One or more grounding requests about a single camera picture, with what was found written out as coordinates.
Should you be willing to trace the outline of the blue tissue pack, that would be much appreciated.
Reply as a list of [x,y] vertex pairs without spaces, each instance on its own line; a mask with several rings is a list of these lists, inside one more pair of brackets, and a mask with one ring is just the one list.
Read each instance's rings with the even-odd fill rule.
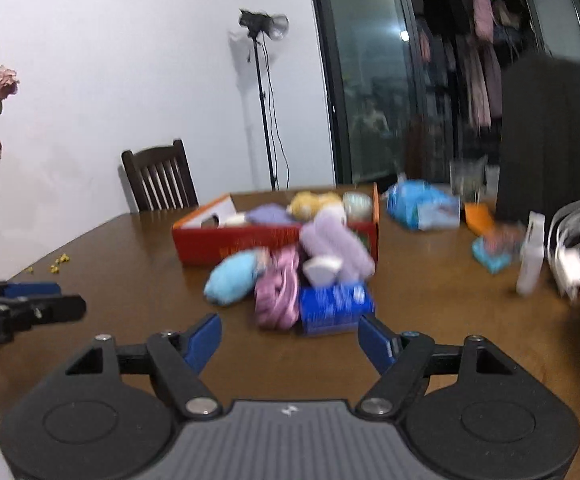
[[357,330],[359,319],[366,314],[375,314],[375,301],[365,283],[305,287],[299,292],[299,318],[305,335]]

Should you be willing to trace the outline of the light blue plush toy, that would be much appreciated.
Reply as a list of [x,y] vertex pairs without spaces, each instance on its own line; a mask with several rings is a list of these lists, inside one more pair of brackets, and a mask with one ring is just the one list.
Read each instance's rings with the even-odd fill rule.
[[258,247],[224,258],[209,274],[204,297],[212,304],[229,306],[246,297],[267,269],[269,250]]

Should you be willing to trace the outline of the pink satin cloth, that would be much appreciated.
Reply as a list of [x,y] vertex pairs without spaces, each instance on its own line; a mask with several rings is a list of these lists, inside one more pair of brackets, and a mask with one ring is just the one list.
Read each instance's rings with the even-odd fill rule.
[[270,256],[257,279],[255,320],[265,330],[291,330],[299,319],[299,248],[285,246]]

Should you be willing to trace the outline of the lavender plush roll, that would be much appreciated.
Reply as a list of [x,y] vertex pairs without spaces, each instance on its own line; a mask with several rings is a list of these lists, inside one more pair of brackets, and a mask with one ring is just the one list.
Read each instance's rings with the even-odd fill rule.
[[364,282],[375,274],[375,260],[347,226],[345,211],[339,206],[325,207],[305,223],[299,230],[299,244],[311,258],[338,258],[339,283]]

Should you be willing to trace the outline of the yellow white plush toy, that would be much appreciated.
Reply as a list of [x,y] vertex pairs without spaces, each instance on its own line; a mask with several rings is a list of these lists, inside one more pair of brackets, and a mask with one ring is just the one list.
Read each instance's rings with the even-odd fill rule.
[[300,222],[308,222],[316,217],[322,209],[328,207],[343,208],[343,200],[337,193],[313,193],[302,191],[296,193],[288,204],[288,214]]

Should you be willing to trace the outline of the red cardboard box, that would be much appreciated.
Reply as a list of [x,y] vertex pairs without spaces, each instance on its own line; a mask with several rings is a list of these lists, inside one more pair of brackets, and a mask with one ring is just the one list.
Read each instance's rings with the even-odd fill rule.
[[279,204],[288,206],[295,194],[303,191],[315,194],[334,192],[343,195],[357,192],[370,197],[371,216],[363,222],[348,220],[354,231],[369,250],[375,262],[379,258],[380,200],[377,185],[338,185],[334,188],[296,188],[295,190],[224,194],[197,210],[186,214],[171,227],[171,236],[184,266],[213,266],[224,258],[255,247],[277,250],[299,241],[299,224],[293,226],[202,226],[216,217],[226,220],[232,214],[258,206]]

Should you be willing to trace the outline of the teal snack packet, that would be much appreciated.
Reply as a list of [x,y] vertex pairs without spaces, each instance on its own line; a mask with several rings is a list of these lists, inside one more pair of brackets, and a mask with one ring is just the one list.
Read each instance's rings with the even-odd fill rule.
[[519,233],[509,229],[491,230],[471,245],[473,258],[489,274],[497,274],[511,265],[518,256],[521,244]]

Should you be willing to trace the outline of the white bottle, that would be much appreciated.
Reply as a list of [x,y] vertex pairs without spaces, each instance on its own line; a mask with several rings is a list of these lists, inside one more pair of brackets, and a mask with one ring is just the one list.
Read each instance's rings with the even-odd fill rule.
[[545,216],[531,211],[528,228],[520,250],[520,271],[516,291],[529,296],[536,287],[545,255]]

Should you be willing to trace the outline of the blue plastic wipes bag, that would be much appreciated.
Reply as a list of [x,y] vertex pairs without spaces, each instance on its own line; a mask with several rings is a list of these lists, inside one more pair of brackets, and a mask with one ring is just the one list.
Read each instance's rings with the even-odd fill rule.
[[458,229],[461,219],[461,203],[419,180],[401,180],[387,190],[386,212],[410,231],[434,231]]

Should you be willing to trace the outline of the orange paper packet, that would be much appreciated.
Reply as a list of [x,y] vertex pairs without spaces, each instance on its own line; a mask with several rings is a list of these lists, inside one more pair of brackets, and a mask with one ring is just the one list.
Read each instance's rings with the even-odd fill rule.
[[488,204],[466,203],[464,211],[466,225],[475,236],[484,236],[495,229],[496,222]]

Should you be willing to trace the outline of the dark wooden chair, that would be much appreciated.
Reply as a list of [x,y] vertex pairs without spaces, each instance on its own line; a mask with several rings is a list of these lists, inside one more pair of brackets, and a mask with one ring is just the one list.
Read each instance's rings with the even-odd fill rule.
[[198,207],[183,141],[123,151],[122,166],[140,212]]

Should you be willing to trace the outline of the clear glass cup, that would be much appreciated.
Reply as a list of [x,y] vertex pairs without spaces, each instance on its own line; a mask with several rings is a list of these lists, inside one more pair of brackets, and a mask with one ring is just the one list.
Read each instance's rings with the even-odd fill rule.
[[488,159],[456,159],[450,162],[450,189],[461,203],[474,204],[484,185],[485,166]]

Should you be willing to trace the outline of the hanging clothes rack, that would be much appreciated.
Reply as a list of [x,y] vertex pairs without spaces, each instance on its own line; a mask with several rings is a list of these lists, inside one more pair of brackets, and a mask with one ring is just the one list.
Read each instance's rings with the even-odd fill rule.
[[420,0],[421,54],[442,48],[459,118],[480,132],[504,117],[503,71],[536,48],[526,0]]

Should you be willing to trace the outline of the black light stand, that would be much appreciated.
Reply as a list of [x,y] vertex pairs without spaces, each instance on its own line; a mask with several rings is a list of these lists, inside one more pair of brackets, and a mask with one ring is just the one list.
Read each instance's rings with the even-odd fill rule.
[[280,134],[275,89],[271,76],[271,57],[267,41],[284,39],[288,35],[289,20],[283,14],[267,14],[241,9],[238,23],[247,31],[247,38],[252,43],[269,183],[273,191],[279,191],[282,188],[279,183],[279,162],[283,162],[284,166],[283,186],[285,188],[290,185],[290,163]]

